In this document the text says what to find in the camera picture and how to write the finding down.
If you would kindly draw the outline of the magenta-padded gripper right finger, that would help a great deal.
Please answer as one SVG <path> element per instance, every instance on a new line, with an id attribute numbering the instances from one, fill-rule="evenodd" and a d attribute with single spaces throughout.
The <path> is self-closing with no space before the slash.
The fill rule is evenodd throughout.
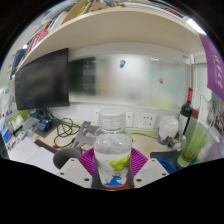
<path id="1" fill-rule="evenodd" d="M 130 188 L 146 186 L 167 175 L 168 172 L 157 159 L 148 159 L 136 149 L 131 151 L 128 171 L 128 186 Z"/>

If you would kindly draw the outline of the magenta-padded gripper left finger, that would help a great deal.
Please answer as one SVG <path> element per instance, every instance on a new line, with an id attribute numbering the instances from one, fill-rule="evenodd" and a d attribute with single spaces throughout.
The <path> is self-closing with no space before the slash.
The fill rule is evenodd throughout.
<path id="1" fill-rule="evenodd" d="M 75 149 L 64 148 L 56 152 L 57 175 L 76 185 L 91 188 L 97 184 L 96 162 L 94 150 L 89 149 L 83 154 Z"/>

